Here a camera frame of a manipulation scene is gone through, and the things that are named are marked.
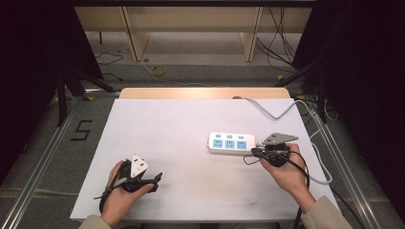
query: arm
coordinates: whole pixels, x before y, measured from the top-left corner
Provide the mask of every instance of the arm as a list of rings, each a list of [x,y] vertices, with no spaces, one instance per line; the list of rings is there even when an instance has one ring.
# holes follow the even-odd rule
[[[107,186],[112,182],[114,175],[117,173],[117,170],[121,164],[122,161],[116,164],[111,171]],[[117,187],[113,190],[110,196],[107,197],[101,217],[89,216],[86,218],[86,220],[84,220],[79,228],[110,229],[115,227],[117,223],[122,220],[122,218],[128,215],[134,203],[143,195],[147,194],[153,187],[153,184],[147,184],[134,193],[128,193],[121,187]]]
[[[300,153],[298,145],[287,146],[291,152]],[[298,155],[290,154],[289,159],[304,169],[304,161]],[[298,203],[304,214],[302,220],[307,228],[352,228],[326,197],[315,200],[307,188],[304,175],[292,164],[286,163],[277,168],[265,159],[261,159],[260,162],[280,188],[290,193]]]

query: beige sleeve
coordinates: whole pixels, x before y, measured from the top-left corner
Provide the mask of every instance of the beige sleeve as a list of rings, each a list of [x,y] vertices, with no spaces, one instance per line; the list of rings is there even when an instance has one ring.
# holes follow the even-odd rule
[[[111,227],[101,217],[91,215],[81,223],[79,229],[111,229]]]
[[[302,217],[308,229],[352,228],[327,197],[319,198]]]

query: person's left hand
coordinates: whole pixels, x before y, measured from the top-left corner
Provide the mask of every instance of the person's left hand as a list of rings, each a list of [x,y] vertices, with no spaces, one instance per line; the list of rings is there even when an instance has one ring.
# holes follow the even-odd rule
[[[122,163],[123,161],[117,163],[110,172],[107,186],[113,181],[114,176]],[[120,186],[115,188],[104,203],[101,218],[113,228],[129,213],[134,203],[143,195],[147,194],[153,187],[153,184],[146,184],[134,193],[126,192]]]

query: white tabletop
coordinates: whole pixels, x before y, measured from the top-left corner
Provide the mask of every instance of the white tabletop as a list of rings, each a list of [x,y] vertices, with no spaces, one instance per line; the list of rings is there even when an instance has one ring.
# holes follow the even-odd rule
[[[292,99],[256,99],[279,115]],[[272,133],[297,135],[313,177],[325,180],[306,128],[294,106],[273,120],[243,99],[117,99],[99,141],[71,219],[99,215],[99,197],[113,166],[133,154],[149,169],[143,178],[163,176],[156,193],[142,197],[126,219],[142,222],[254,222],[294,219],[298,205],[260,163],[240,156],[211,155],[209,133],[255,135],[261,143]],[[310,183],[315,198],[328,185]]]

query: power strip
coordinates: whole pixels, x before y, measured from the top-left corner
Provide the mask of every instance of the power strip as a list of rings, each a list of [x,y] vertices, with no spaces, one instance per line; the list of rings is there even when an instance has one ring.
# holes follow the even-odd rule
[[[211,154],[247,156],[256,142],[254,135],[210,133],[207,146]]]

